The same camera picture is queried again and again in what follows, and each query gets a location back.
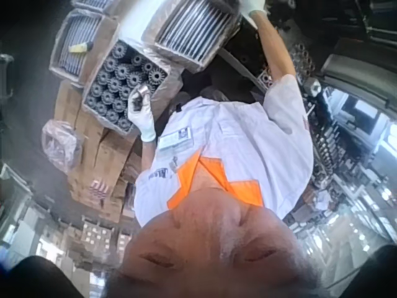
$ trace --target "plastic wrap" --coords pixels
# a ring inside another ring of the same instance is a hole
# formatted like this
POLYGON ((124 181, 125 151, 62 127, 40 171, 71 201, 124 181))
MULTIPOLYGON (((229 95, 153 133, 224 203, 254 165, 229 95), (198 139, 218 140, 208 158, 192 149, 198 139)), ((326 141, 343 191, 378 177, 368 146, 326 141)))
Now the plastic wrap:
POLYGON ((80 164, 83 141, 68 122, 49 120, 42 130, 44 153, 64 173, 80 164))
POLYGON ((175 95, 181 90, 183 84, 181 79, 181 73, 183 68, 179 65, 175 65, 170 62, 168 59, 161 57, 152 49, 148 48, 147 46, 143 45, 142 43, 138 43, 130 38, 123 39, 122 36, 118 36, 116 34, 113 41, 110 43, 110 46, 107 50, 107 54, 104 55, 103 59, 97 64, 95 71, 92 72, 91 78, 89 83, 86 85, 83 93, 83 109, 88 111, 96 116, 98 121, 104 126, 109 129, 115 130, 120 135, 129 136, 133 134, 134 125, 130 127, 128 130, 121 129, 118 125, 111 123, 106 116, 100 115, 95 109, 92 109, 86 104, 87 98, 89 98, 91 94, 91 87, 93 84, 96 84, 97 74, 103 69, 104 62, 108 59, 109 56, 112 56, 112 50, 114 46, 119 42, 123 42, 131 47, 134 51, 143 55, 145 59, 152 62, 152 64, 160 68, 166 73, 166 77, 164 81, 157 86, 155 92, 151 96, 151 107, 153 111, 154 118, 159 117, 165 108, 168 106, 169 102, 175 95))
POLYGON ((75 9, 58 31, 50 60, 50 71, 77 87, 84 87, 98 57, 107 48, 118 23, 92 11, 75 9), (70 53, 69 46, 91 44, 86 53, 70 53))
POLYGON ((74 7, 105 14, 119 16, 131 0, 71 0, 74 7))
POLYGON ((142 40, 196 73, 210 64, 239 20, 240 16, 225 14, 207 0, 165 0, 151 18, 142 40))

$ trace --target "gear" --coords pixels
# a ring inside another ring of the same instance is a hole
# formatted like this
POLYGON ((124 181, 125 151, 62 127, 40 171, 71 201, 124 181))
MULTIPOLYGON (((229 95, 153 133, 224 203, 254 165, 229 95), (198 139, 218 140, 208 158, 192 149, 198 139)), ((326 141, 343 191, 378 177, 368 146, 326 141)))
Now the gear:
POLYGON ((107 83, 110 92, 117 93, 120 90, 122 83, 117 78, 111 78, 107 83))
POLYGON ((97 102, 95 110, 98 112, 99 115, 105 116, 107 113, 107 106, 103 102, 97 102))
POLYGON ((98 83, 94 83, 91 86, 91 94, 94 97, 100 97, 102 95, 102 92, 104 92, 104 88, 98 84, 98 83))
POLYGON ((102 102, 104 104, 113 104, 115 102, 114 93, 111 93, 109 90, 104 91, 102 94, 102 102))
POLYGON ((141 68, 141 66, 142 66, 142 64, 143 64, 143 62, 144 62, 144 60, 145 60, 145 58, 144 58, 142 55, 137 54, 137 55, 135 55, 134 57, 132 57, 131 63, 132 63, 132 65, 133 65, 135 68, 141 68))
POLYGON ((97 99, 94 96, 88 95, 86 98, 86 105, 91 109, 95 109, 97 105, 97 99))
POLYGON ((132 74, 127 79, 127 85, 130 88, 135 88, 139 84, 142 84, 143 81, 145 80, 145 75, 143 73, 134 71, 132 74))
POLYGON ((111 57, 111 56, 107 57, 105 62, 104 62, 104 68, 109 73, 115 71, 117 65, 118 65, 117 60, 115 58, 111 57))
POLYGON ((129 88, 128 86, 122 86, 118 93, 121 100, 127 101, 131 94, 131 88, 129 88))
POLYGON ((105 70, 98 72, 97 81, 100 85, 107 85, 108 80, 110 80, 110 73, 105 70))
POLYGON ((142 71, 144 73, 149 73, 153 69, 154 69, 154 65, 152 62, 145 62, 144 64, 142 64, 142 71))
POLYGON ((126 102, 121 99, 116 99, 113 103, 113 110, 118 113, 124 113, 127 108, 126 102))
POLYGON ((158 86, 153 86, 152 84, 148 84, 147 87, 149 88, 151 95, 153 95, 158 88, 158 86))
POLYGON ((112 55, 116 59, 122 59, 127 53, 128 46, 123 42, 118 42, 112 50, 112 55))
POLYGON ((109 120, 111 123, 116 124, 119 118, 120 118, 120 116, 118 115, 118 113, 116 113, 113 110, 109 110, 106 113, 106 119, 109 120))
POLYGON ((166 79, 166 73, 160 68, 155 68, 149 72, 149 83, 158 86, 166 79))
POLYGON ((129 131, 129 129, 131 128, 131 126, 132 126, 132 122, 131 121, 129 121, 127 118, 125 118, 125 117, 121 117, 119 120, 118 120, 118 122, 117 122, 117 125, 122 129, 122 130, 124 130, 124 131, 129 131))
POLYGON ((131 73, 131 66, 128 64, 121 64, 115 70, 116 78, 118 79, 127 79, 131 73))

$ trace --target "hand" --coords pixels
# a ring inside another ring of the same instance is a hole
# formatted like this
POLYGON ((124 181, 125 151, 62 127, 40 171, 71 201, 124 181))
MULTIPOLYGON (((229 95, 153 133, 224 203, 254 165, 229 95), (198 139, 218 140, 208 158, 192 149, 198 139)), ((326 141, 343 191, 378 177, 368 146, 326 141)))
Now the hand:
POLYGON ((138 112, 134 111, 133 100, 135 96, 136 94, 131 93, 128 98, 128 119, 139 128, 142 142, 149 143, 156 138, 153 113, 150 106, 150 95, 143 97, 142 109, 138 112))
POLYGON ((250 17, 253 11, 265 11, 266 0, 240 0, 241 14, 244 17, 250 17))

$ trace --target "id badge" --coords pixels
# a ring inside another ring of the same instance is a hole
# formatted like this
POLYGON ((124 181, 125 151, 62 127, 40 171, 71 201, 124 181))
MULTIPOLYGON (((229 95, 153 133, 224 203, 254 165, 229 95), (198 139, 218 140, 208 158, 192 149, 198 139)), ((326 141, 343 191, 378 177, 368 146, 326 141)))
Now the id badge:
POLYGON ((159 138, 158 151, 161 157, 176 156, 178 153, 194 146, 192 129, 185 127, 176 132, 159 138))

